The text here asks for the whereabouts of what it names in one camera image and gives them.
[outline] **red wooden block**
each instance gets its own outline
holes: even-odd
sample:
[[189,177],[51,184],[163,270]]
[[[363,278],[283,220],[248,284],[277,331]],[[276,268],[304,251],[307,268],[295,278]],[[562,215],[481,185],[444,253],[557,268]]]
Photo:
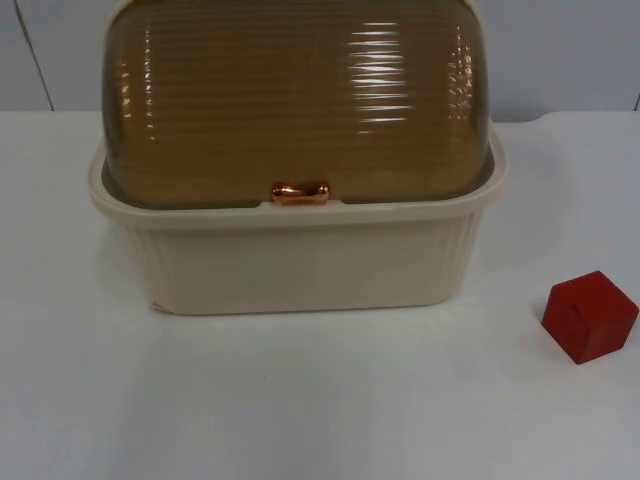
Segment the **red wooden block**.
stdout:
[[624,347],[638,307],[602,272],[551,289],[542,325],[577,364]]

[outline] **ribbed base side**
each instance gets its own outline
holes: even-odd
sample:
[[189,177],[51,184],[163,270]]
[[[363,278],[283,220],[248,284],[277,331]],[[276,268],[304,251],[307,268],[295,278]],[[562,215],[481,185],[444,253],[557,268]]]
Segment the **ribbed base side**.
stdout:
[[177,314],[428,305],[462,283],[482,212],[297,229],[129,228],[150,300]]

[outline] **ribbed lid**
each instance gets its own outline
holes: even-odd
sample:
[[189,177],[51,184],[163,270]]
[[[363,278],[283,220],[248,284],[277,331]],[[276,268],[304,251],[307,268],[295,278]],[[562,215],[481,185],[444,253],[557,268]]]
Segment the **ribbed lid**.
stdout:
[[147,208],[346,202],[486,178],[482,31],[462,0],[136,0],[107,33],[105,183]]

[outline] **copper handle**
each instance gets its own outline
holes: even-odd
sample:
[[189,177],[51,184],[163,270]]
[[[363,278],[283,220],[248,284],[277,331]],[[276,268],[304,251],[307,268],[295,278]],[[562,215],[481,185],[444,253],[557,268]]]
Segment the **copper handle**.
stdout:
[[329,200],[329,185],[325,182],[299,185],[276,183],[271,188],[271,199],[280,206],[323,205]]

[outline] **white tabletop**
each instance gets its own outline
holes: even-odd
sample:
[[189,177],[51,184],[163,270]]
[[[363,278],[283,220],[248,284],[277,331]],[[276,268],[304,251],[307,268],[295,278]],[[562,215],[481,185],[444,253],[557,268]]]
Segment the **white tabletop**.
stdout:
[[0,114],[0,471],[11,480],[637,479],[640,336],[578,367],[537,317],[640,300],[640,115],[500,125],[512,169],[429,308],[154,313],[85,175],[91,113]]

